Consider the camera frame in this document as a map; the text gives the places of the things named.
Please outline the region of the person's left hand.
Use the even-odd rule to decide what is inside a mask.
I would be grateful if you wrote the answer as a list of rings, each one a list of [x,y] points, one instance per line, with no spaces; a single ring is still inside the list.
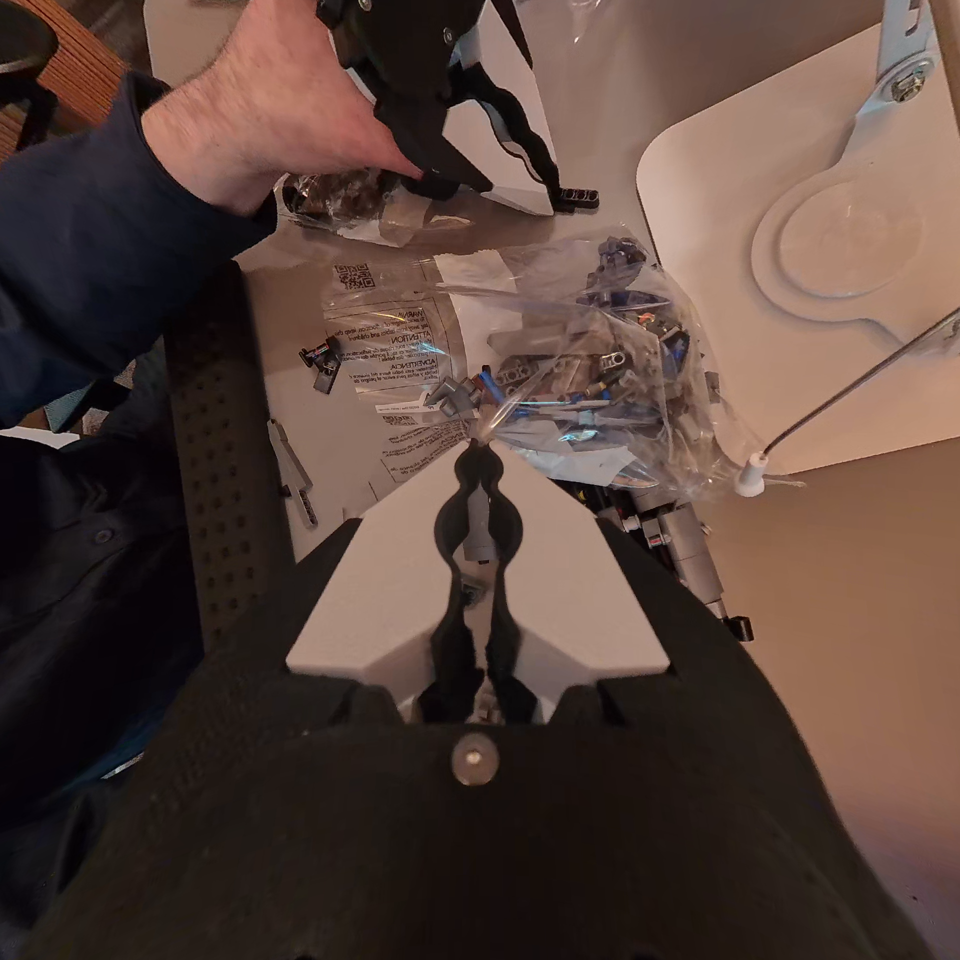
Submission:
[[[210,65],[146,110],[141,128],[173,180],[241,217],[284,174],[422,176],[340,66],[314,2],[249,2]]]

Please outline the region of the clear bag of black parts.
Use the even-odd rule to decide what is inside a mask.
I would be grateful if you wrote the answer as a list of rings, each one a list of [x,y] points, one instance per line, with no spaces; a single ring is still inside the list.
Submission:
[[[399,174],[378,168],[288,174],[274,192],[284,215],[304,229],[394,249],[475,226],[459,203],[415,194]]]

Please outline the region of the white wooden book stand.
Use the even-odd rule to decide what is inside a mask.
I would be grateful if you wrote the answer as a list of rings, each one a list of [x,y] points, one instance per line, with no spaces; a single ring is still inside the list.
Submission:
[[[636,186],[774,474],[958,436],[958,34],[882,19],[661,133]]]

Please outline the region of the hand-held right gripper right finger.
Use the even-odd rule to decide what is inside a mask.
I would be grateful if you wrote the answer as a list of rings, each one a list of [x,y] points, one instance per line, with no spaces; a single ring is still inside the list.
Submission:
[[[513,675],[541,703],[598,681],[660,675],[670,660],[586,507],[509,446],[499,492],[522,523],[505,567],[508,611],[519,628]]]

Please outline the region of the grey lego connector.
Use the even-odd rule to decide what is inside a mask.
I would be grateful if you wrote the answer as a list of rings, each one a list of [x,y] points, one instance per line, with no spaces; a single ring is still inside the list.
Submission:
[[[477,486],[466,502],[467,532],[462,542],[463,558],[486,565],[498,559],[498,546],[490,532],[490,497],[483,486]]]

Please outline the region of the clear bag of grey parts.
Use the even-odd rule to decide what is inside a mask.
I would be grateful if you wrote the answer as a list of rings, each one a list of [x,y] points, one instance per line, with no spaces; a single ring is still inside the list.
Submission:
[[[484,250],[504,255],[523,320],[502,340],[520,378],[482,406],[479,442],[558,481],[679,499],[798,485],[726,399],[690,298],[625,227]]]

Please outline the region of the black dotted edge pad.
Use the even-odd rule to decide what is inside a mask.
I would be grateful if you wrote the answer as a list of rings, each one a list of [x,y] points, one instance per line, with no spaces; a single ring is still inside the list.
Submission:
[[[202,637],[216,645],[295,564],[253,312],[230,261],[163,337]]]

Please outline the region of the person's left forearm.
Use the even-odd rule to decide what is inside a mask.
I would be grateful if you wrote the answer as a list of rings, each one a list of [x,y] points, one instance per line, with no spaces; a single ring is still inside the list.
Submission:
[[[101,125],[1,168],[1,423],[118,375],[210,274],[278,224],[272,195],[239,217],[196,198],[147,145],[169,90],[127,73]]]

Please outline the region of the long grey lego beam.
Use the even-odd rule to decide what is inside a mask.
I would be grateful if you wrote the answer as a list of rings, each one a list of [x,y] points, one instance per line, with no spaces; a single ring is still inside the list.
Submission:
[[[283,495],[294,505],[304,528],[315,530],[318,527],[318,518],[309,498],[312,481],[291,446],[282,424],[270,418],[267,429],[279,469]]]

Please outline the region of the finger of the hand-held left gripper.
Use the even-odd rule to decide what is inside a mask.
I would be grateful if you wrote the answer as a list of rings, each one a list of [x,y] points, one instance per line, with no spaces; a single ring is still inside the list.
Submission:
[[[494,184],[481,196],[511,210],[534,217],[551,218],[555,214],[549,191],[542,183],[532,180],[519,184]]]
[[[562,191],[532,64],[513,37],[461,37],[451,58],[448,142],[474,191]]]

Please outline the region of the partly built lego car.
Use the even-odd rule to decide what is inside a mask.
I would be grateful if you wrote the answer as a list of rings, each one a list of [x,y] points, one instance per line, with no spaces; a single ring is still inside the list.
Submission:
[[[598,518],[628,534],[683,584],[742,643],[754,640],[747,616],[728,614],[724,588],[694,506],[657,486],[626,488],[558,481]]]

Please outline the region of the small black grey lego piece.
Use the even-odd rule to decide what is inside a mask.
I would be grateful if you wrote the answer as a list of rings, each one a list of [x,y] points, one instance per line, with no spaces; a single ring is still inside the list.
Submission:
[[[342,347],[330,336],[317,346],[302,348],[298,355],[307,368],[316,372],[314,389],[328,396],[333,389],[343,361]]]

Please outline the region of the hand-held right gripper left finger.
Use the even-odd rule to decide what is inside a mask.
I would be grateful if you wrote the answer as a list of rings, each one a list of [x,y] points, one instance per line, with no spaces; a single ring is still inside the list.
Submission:
[[[463,440],[369,508],[286,657],[298,675],[382,687],[404,706],[433,681],[429,640],[450,604],[452,574],[435,538],[460,491]]]

